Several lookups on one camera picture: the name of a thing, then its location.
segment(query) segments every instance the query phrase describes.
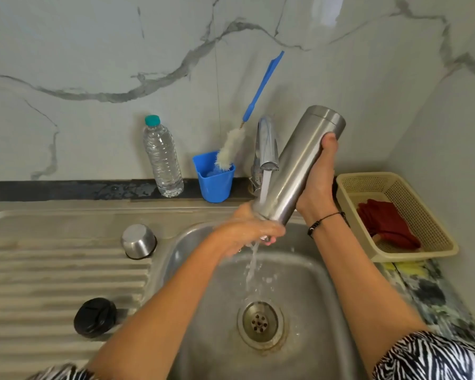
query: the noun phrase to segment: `black bracelet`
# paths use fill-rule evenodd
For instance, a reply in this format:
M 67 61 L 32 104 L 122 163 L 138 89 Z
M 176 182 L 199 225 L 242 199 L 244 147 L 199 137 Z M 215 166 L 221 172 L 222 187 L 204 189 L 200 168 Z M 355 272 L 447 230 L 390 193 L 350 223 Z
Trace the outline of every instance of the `black bracelet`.
M 334 216 L 334 215 L 341 215 L 341 216 L 343 217 L 343 220 L 345 220 L 345 222 L 346 222 L 345 212 L 332 213 L 332 214 L 330 214 L 330 215 L 328 215 L 328 216 L 326 216 L 326 217 L 321 218 L 320 220 L 315 221 L 315 222 L 313 223 L 313 225 L 312 225 L 310 228 L 308 228 L 308 236 L 310 236 L 311 238 L 313 238 L 312 234 L 313 234 L 313 231 L 315 230 L 315 228 L 318 227 L 318 226 L 321 224 L 321 222 L 322 222 L 323 220 L 325 220 L 325 219 L 328 218 L 328 217 Z

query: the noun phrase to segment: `person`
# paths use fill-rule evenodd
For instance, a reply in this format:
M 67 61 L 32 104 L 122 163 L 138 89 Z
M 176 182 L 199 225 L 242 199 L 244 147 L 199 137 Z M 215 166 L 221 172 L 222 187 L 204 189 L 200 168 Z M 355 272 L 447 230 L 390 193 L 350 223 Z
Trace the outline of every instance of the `person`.
M 475 347 L 429 332 L 426 324 L 380 274 L 345 223 L 332 198 L 334 134 L 308 177 L 297 210 L 312 233 L 334 282 L 362 362 L 373 379 L 475 379 Z M 194 249 L 157 294 L 104 344 L 86 368 L 66 364 L 31 379 L 165 379 L 219 261 L 262 235 L 285 228 L 256 219 L 250 204 Z

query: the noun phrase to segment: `forearm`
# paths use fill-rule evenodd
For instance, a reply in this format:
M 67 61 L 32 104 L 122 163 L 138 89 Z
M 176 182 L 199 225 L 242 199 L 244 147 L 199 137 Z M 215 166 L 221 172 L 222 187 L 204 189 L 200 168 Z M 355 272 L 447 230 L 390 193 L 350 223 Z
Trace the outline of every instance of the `forearm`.
M 398 340 L 427 327 L 380 274 L 340 215 L 325 219 L 313 232 L 313 238 L 334 282 L 366 370 L 371 374 L 375 364 Z
M 204 240 L 157 294 L 97 352 L 88 369 L 103 380 L 165 379 L 218 264 L 218 243 Z

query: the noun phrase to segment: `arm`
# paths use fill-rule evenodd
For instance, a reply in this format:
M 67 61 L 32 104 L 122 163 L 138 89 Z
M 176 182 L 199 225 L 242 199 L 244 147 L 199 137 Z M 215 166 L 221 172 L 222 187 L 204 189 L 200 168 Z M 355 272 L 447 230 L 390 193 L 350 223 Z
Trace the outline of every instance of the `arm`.
M 157 294 L 102 346 L 88 370 L 102 380 L 165 379 L 220 260 L 262 235 L 282 236 L 273 221 L 253 217 L 250 204 L 235 212 L 189 256 Z
M 322 155 L 311 169 L 297 202 L 297 210 L 308 226 L 338 212 L 332 198 L 334 155 L 338 147 L 335 136 L 324 136 L 322 145 Z M 371 376 L 377 362 L 396 342 L 409 333 L 427 330 L 427 326 L 380 274 L 340 215 L 325 219 L 312 236 Z

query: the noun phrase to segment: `blue plastic cup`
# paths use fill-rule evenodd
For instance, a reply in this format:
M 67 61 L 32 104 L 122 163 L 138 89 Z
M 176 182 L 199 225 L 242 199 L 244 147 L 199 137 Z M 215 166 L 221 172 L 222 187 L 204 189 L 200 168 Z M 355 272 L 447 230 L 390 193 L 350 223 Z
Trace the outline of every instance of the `blue plastic cup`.
M 217 154 L 218 151 L 216 150 L 214 152 L 198 154 L 192 158 L 193 164 L 196 166 L 201 193 L 204 200 L 210 203 L 221 203 L 229 197 L 232 179 L 234 178 L 234 164 L 226 172 L 205 177 L 215 169 Z

